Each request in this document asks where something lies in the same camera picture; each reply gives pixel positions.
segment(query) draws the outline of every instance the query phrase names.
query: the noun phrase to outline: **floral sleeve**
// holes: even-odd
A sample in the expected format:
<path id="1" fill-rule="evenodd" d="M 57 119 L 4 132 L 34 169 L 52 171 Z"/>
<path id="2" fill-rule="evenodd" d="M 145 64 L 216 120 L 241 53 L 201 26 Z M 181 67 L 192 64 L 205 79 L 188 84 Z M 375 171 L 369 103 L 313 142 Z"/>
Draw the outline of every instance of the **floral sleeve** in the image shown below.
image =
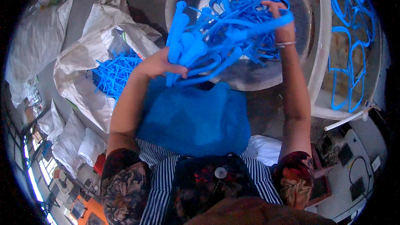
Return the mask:
<path id="1" fill-rule="evenodd" d="M 312 157 L 304 151 L 295 151 L 274 164 L 273 182 L 283 203 L 304 209 L 314 185 Z"/>
<path id="2" fill-rule="evenodd" d="M 116 149 L 104 165 L 101 197 L 109 225 L 140 223 L 149 192 L 149 167 L 137 152 Z"/>

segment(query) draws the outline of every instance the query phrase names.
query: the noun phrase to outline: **blue towel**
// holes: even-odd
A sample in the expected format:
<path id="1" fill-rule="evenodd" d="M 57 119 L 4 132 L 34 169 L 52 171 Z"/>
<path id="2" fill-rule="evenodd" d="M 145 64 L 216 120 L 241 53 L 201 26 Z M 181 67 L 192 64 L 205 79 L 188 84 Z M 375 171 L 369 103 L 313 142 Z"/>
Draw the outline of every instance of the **blue towel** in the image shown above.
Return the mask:
<path id="1" fill-rule="evenodd" d="M 181 155 L 241 154 L 250 138 L 246 97 L 227 83 L 211 90 L 150 81 L 137 137 Z"/>

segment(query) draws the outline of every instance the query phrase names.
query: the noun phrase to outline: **white pipe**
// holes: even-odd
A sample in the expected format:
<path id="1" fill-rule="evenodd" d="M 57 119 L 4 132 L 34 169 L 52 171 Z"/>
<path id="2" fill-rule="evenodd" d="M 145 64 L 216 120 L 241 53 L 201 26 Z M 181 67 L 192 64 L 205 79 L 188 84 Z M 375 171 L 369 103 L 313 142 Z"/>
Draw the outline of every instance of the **white pipe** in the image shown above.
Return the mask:
<path id="1" fill-rule="evenodd" d="M 328 125 L 328 126 L 326 126 L 326 127 L 324 128 L 324 130 L 325 130 L 325 131 L 328 131 L 328 130 L 334 129 L 334 128 L 338 127 L 338 126 L 341 126 L 342 124 L 344 124 L 344 123 L 346 123 L 346 122 L 349 122 L 349 121 L 353 120 L 354 118 L 356 118 L 356 117 L 362 115 L 364 112 L 369 111 L 369 109 L 370 109 L 370 108 L 366 109 L 365 111 L 357 112 L 356 114 L 354 114 L 354 115 L 352 115 L 352 116 L 349 116 L 348 118 L 343 119 L 342 121 L 338 121 L 337 123 L 335 122 L 334 124 Z"/>

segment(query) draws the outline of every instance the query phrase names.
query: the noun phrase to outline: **bundle of blue plastic parts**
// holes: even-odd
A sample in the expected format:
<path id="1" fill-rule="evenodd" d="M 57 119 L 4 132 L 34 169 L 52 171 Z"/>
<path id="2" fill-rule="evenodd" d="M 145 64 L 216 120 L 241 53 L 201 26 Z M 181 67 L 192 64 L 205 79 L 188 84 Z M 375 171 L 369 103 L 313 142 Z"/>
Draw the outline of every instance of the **bundle of blue plastic parts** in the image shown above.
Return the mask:
<path id="1" fill-rule="evenodd" d="M 170 47 L 168 60 L 190 71 L 187 79 L 168 73 L 166 85 L 208 81 L 242 55 L 262 66 L 263 61 L 280 61 L 274 30 L 293 21 L 290 4 L 288 0 L 269 0 L 282 2 L 288 9 L 281 9 L 282 17 L 274 19 L 261 1 L 210 0 L 209 7 L 202 10 L 178 2 L 166 43 Z M 194 25 L 188 26 L 190 18 L 183 13 L 185 9 L 200 12 Z"/>
<path id="2" fill-rule="evenodd" d="M 344 0 L 344 9 L 342 10 L 339 6 L 339 3 L 337 0 L 331 0 L 332 3 L 332 9 L 336 16 L 340 19 L 340 21 L 343 23 L 344 26 L 335 26 L 332 27 L 332 32 L 344 32 L 347 34 L 349 38 L 349 55 L 348 55 L 348 62 L 347 62 L 347 67 L 346 69 L 341 69 L 341 68 L 333 68 L 331 67 L 331 59 L 330 57 L 328 58 L 328 71 L 333 72 L 334 74 L 334 80 L 333 80 L 333 92 L 332 92 L 332 109 L 333 110 L 338 110 L 344 105 L 348 103 L 348 112 L 353 112 L 355 111 L 358 106 L 360 105 L 363 95 L 364 95 L 364 77 L 366 74 L 366 62 L 365 62 L 365 53 L 364 53 L 364 48 L 367 48 L 371 45 L 375 38 L 375 26 L 376 26 L 376 20 L 374 18 L 374 13 L 373 13 L 373 7 L 370 3 L 369 0 Z M 359 40 L 355 35 L 355 42 L 352 43 L 351 40 L 351 33 L 349 29 L 352 31 L 352 33 L 355 33 L 355 31 L 362 29 L 367 36 L 367 40 Z M 353 70 L 353 59 L 352 59 L 352 54 L 354 49 L 360 46 L 362 49 L 363 53 L 363 68 L 361 72 L 358 75 L 357 72 L 354 72 Z M 334 98 L 335 98 L 335 87 L 336 87 L 336 77 L 337 73 L 342 72 L 348 77 L 348 92 L 347 92 L 347 97 L 346 99 L 338 104 L 334 104 Z M 356 103 L 355 106 L 351 106 L 352 102 L 352 92 L 353 89 L 358 85 L 358 83 L 362 83 L 362 93 L 361 93 L 361 98 L 359 101 Z"/>
<path id="3" fill-rule="evenodd" d="M 118 101 L 129 75 L 142 59 L 132 49 L 129 53 L 122 51 L 117 55 L 113 51 L 113 54 L 114 59 L 105 62 L 96 60 L 99 66 L 92 69 L 93 83 L 97 86 L 96 91 L 99 89 Z"/>

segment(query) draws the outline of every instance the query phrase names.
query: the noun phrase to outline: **button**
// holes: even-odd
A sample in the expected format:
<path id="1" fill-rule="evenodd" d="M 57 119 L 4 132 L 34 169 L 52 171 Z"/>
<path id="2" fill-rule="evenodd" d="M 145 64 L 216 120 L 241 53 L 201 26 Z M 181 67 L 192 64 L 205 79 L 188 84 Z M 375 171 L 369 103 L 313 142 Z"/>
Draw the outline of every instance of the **button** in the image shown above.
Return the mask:
<path id="1" fill-rule="evenodd" d="M 218 179 L 223 179 L 223 178 L 226 178 L 227 171 L 226 171 L 226 169 L 224 167 L 219 167 L 214 171 L 214 175 Z"/>

